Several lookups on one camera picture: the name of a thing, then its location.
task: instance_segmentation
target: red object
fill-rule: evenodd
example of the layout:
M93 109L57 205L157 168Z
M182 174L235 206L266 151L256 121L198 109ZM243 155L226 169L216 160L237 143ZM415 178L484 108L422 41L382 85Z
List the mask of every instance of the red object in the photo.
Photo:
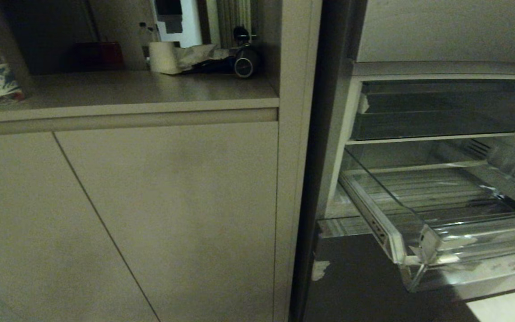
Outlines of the red object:
M84 42L74 45L79 68L83 71L124 69L122 50L118 42Z

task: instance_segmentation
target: refrigerator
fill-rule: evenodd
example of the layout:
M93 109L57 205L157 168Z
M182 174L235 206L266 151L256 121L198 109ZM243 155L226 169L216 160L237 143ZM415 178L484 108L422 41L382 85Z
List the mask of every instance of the refrigerator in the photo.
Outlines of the refrigerator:
M325 1L319 38L292 318L474 320L515 291L515 2Z

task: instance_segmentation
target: cabinet door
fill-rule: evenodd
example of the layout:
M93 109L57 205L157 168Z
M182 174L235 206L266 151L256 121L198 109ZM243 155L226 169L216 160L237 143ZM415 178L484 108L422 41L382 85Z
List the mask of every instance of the cabinet door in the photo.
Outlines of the cabinet door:
M277 122L57 133L161 320L272 320L277 133Z
M0 136L0 300L27 321L156 320L49 133Z

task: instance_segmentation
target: toilet paper roll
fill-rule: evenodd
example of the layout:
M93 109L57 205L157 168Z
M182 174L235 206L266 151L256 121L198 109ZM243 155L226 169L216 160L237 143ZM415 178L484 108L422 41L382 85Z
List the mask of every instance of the toilet paper roll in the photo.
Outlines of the toilet paper roll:
M151 71L165 74L178 74L178 60L174 55L174 43L170 41L151 42L149 45Z

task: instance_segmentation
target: refrigerator shelf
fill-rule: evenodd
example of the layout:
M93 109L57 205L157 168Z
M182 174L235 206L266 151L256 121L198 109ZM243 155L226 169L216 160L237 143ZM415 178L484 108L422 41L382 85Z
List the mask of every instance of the refrigerator shelf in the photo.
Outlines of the refrigerator shelf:
M368 169L346 149L339 183L409 291L515 275L515 179L485 161Z

